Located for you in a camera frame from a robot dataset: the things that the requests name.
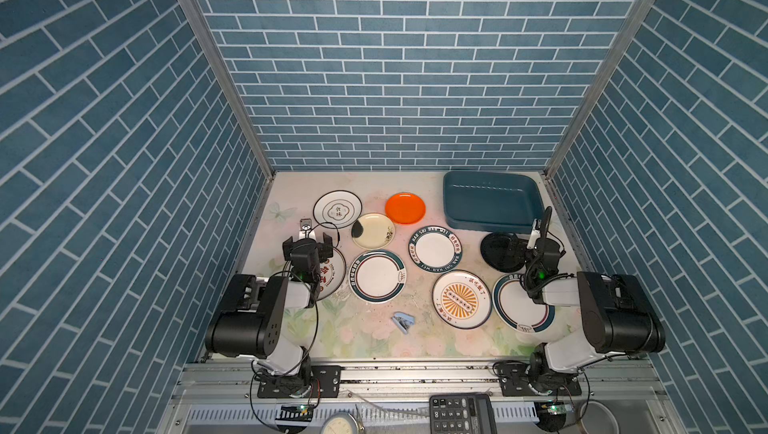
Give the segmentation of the white plate green red rim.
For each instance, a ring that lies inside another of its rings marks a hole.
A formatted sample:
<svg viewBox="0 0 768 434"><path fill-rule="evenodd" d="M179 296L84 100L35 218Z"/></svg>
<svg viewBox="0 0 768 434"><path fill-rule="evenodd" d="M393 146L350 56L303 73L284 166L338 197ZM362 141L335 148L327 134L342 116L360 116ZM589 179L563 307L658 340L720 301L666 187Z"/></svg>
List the white plate green red rim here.
<svg viewBox="0 0 768 434"><path fill-rule="evenodd" d="M352 292L361 300L387 303L405 288L407 270L403 260L388 250L371 250L357 256L348 273Z"/></svg>

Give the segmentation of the white plate red characters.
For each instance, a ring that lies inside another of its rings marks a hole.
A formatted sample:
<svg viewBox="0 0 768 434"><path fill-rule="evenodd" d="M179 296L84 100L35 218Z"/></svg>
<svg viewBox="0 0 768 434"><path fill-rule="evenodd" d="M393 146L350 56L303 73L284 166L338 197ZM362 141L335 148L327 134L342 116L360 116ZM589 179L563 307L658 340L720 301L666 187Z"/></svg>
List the white plate red characters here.
<svg viewBox="0 0 768 434"><path fill-rule="evenodd" d="M320 265L320 284L317 299L323 300L334 294L345 280L347 263L343 253L333 248L333 256Z"/></svg>

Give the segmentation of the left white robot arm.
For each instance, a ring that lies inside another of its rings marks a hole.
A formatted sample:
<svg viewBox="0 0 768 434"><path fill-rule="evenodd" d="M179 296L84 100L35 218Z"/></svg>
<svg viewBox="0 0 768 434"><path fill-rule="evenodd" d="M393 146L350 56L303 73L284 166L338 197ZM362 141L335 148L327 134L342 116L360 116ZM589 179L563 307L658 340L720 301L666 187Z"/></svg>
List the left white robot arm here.
<svg viewBox="0 0 768 434"><path fill-rule="evenodd" d="M205 335L206 350L248 358L260 399L336 398L341 368L312 365L310 347L281 333L287 310L318 309L321 264L334 255L331 237L287 239L288 267L267 279L237 274L227 285Z"/></svg>

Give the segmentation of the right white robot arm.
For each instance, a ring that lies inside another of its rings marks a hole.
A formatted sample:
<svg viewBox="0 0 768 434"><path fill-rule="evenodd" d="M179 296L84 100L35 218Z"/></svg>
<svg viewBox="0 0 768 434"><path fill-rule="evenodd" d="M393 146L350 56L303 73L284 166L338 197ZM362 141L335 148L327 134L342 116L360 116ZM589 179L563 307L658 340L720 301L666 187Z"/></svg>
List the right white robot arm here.
<svg viewBox="0 0 768 434"><path fill-rule="evenodd" d="M581 327L554 342L535 347L529 360L498 374L506 397L581 394L584 369L621 356L658 353L666 333L635 276L558 271L564 256L558 242L540 237L528 244L526 270L519 278L537 305L577 307Z"/></svg>

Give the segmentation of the white plate orange sunburst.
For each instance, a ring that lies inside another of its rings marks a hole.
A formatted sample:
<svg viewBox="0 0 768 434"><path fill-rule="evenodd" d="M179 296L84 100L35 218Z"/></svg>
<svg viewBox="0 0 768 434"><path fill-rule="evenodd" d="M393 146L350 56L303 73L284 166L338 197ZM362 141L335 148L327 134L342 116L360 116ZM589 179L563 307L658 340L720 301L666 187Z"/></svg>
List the white plate orange sunburst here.
<svg viewBox="0 0 768 434"><path fill-rule="evenodd" d="M433 307L448 325L473 330L487 322L492 313L492 296L477 275L454 270L441 275L432 290Z"/></svg>

